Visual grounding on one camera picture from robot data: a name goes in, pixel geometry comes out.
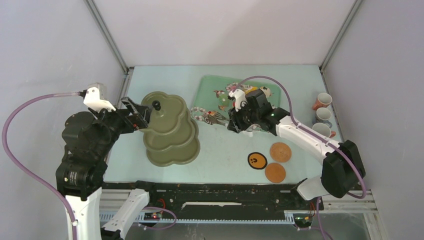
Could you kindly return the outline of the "green floral serving tray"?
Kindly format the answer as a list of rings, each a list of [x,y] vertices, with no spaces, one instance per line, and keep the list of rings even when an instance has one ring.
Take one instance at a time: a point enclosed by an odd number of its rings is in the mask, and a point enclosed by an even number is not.
[[[203,114],[207,111],[216,111],[229,119],[228,110],[233,108],[234,101],[228,99],[228,93],[235,89],[240,81],[240,79],[232,77],[204,75],[190,108],[191,118],[205,123]],[[258,87],[258,89],[260,87],[270,88],[272,95],[267,100],[273,108],[280,106],[282,90],[278,85],[249,80],[239,87],[242,91],[244,91],[243,85]]]

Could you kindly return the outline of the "far orange cup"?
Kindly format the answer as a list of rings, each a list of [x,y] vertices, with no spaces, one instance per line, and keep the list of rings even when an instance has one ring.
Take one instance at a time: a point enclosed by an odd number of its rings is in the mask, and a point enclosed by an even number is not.
[[[316,97],[315,103],[312,106],[312,110],[316,111],[319,108],[327,108],[333,102],[333,98],[326,92],[319,93]]]

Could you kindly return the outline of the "green three-tier serving stand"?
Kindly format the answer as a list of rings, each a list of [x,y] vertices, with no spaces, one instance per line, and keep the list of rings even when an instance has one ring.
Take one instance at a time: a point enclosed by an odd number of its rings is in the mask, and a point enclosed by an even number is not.
[[[194,161],[201,149],[199,128],[185,100],[179,95],[154,91],[141,103],[152,107],[148,127],[140,130],[148,160],[157,167]]]

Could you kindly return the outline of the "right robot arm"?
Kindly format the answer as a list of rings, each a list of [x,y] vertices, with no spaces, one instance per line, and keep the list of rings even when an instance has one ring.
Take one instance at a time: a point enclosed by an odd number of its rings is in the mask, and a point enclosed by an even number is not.
[[[280,107],[273,108],[261,89],[245,93],[235,89],[228,94],[233,108],[228,110],[227,129],[236,133],[258,125],[263,131],[287,139],[310,155],[322,166],[321,174],[300,181],[291,194],[291,204],[304,209],[312,199],[324,195],[342,198],[357,184],[363,184],[365,168],[357,145],[339,142],[314,131],[297,121]]]

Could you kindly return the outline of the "yellow toy cake slice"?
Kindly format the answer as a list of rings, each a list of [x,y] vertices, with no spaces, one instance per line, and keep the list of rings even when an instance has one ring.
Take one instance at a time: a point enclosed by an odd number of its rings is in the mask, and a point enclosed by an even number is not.
[[[257,90],[258,87],[256,86],[251,86],[251,85],[243,85],[243,91],[244,93],[247,95],[248,93]]]

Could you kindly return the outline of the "yellow smiley face coaster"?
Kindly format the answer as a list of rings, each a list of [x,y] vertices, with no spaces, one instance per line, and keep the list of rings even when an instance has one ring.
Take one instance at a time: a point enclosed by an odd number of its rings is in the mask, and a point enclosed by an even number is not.
[[[248,165],[255,170],[265,169],[268,165],[267,158],[260,152],[252,152],[247,157]]]

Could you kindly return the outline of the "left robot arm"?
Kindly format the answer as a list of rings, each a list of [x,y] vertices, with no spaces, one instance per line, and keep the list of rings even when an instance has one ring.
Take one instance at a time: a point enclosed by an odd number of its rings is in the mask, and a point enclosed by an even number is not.
[[[122,226],[99,226],[99,203],[108,168],[105,159],[120,135],[146,129],[154,106],[123,97],[123,109],[100,97],[85,96],[88,111],[65,122],[64,155],[55,172],[57,190],[64,199],[70,237],[74,240],[122,240]]]

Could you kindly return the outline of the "near orange-handled cup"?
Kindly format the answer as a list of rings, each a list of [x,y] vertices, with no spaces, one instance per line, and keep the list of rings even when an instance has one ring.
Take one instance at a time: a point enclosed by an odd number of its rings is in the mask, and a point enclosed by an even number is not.
[[[335,131],[331,130],[331,128],[327,124],[322,122],[315,123],[312,126],[312,129],[327,138],[333,138],[337,134]]]

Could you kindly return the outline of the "metal serving tongs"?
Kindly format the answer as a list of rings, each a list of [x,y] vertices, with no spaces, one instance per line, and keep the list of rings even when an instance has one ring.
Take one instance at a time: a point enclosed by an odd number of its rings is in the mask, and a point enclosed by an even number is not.
[[[228,127],[229,119],[217,111],[207,111],[202,116],[203,121],[208,125],[220,125],[226,128]],[[253,124],[241,133],[248,137],[253,137],[254,132],[261,131],[262,130],[258,124]]]

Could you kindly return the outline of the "far round cork coaster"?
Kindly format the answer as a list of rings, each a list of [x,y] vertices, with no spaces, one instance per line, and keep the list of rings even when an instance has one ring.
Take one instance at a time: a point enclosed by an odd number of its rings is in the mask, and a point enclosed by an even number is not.
[[[287,144],[276,142],[270,147],[269,154],[274,161],[286,163],[292,157],[292,150]]]

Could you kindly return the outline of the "near round cork coaster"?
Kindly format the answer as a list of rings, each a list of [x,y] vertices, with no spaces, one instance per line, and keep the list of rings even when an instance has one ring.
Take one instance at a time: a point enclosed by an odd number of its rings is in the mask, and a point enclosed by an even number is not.
[[[286,169],[277,162],[270,163],[264,170],[265,177],[271,183],[281,183],[286,179]]]

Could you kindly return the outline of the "middle white cup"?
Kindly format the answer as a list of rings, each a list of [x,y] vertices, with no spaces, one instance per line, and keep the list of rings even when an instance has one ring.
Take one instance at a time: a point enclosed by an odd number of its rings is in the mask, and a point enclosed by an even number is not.
[[[332,112],[326,107],[319,107],[315,111],[314,123],[322,123],[327,125],[330,129],[333,127],[333,124],[330,122],[332,117]]]

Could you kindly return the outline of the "round cork coaster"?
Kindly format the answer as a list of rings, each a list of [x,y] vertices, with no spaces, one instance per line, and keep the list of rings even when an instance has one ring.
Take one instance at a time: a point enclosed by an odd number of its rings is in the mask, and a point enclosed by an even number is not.
[[[269,154],[274,161],[286,163],[292,157],[292,150],[287,144],[276,142],[270,147]]]
[[[277,162],[270,163],[264,170],[265,177],[271,183],[281,183],[286,179],[286,169]]]

